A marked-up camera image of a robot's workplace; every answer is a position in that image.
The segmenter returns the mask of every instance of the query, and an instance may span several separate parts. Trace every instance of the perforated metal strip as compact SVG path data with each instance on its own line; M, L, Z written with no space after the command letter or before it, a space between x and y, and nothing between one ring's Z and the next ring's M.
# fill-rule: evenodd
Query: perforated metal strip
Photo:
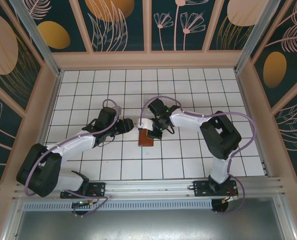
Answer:
M99 211L116 210L175 210L175 209L211 209L210 199L188 200L134 200L134 201L108 201ZM66 202L26 202L24 212L49 212L49 211L72 211L72 201ZM83 206L77 211L92 210L98 206Z

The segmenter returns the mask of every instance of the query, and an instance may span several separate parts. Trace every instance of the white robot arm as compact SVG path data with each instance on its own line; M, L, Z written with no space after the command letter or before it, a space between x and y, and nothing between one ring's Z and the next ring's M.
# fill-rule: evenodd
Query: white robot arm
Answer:
M19 169L16 180L25 185L29 178L29 173L33 169L37 160L48 150L53 149L40 162L41 165L34 170L28 184L28 188L41 197L45 197L52 191L70 190L77 192L80 195L85 195L89 188L89 179L77 171L69 171L61 168L66 161L83 151L97 147L104 143L107 137L115 137L116 135L128 133L134 127L133 121L129 118L117 119L114 125L108 130L105 130L113 124L117 112L120 112L120 107L117 109L104 107L97 119L91 121L87 126L83 127L74 139L64 140L52 145L34 144L29 150L21 168ZM100 134L94 134L101 130L105 130Z
M142 119L138 128L148 129L147 137L162 139L162 132L167 128L188 128L203 134L206 145L213 155L213 166L209 176L209 186L217 192L229 181L230 155L238 148L241 135L225 115L200 117L194 112L182 111L178 106L168 108L160 99L152 101L148 108L155 118Z

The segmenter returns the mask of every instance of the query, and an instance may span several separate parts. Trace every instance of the white grid mat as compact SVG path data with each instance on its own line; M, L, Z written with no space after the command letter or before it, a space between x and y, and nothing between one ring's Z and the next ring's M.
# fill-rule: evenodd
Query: white grid mat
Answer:
M136 123L144 100L158 94L176 98L184 108L199 113L246 113L229 68L66 71L46 142L56 143L79 132L98 116L107 98L123 108L120 118ZM168 107L174 105L162 100ZM149 111L144 114L150 117ZM231 119L243 146L252 137L250 124L240 116ZM163 140L154 140L154 147L139 147L138 137L135 127L104 147L75 156L64 167L93 181L203 178L211 172L212 155L203 136L194 131L175 128L174 135L165 131ZM233 159L231 173L237 177L265 175L255 143Z

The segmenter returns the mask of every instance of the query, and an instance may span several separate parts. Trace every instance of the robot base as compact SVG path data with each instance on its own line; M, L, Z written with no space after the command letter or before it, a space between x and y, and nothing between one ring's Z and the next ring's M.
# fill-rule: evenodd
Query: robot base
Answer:
M194 181L189 189L194 190L195 197L225 197L239 195L235 180L226 181L225 187L220 188L217 192L214 192L209 186L209 180Z
M105 195L105 182L90 182L88 184L88 190L85 193L86 197L104 197ZM60 193L61 199L80 199L78 196L74 196L66 191Z

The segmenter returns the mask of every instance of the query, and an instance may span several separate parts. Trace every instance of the wooden block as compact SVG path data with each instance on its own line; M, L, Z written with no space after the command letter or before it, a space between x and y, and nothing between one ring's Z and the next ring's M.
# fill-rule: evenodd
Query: wooden block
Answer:
M148 138L148 130L141 129L138 131L138 146L139 147L153 147L153 138Z

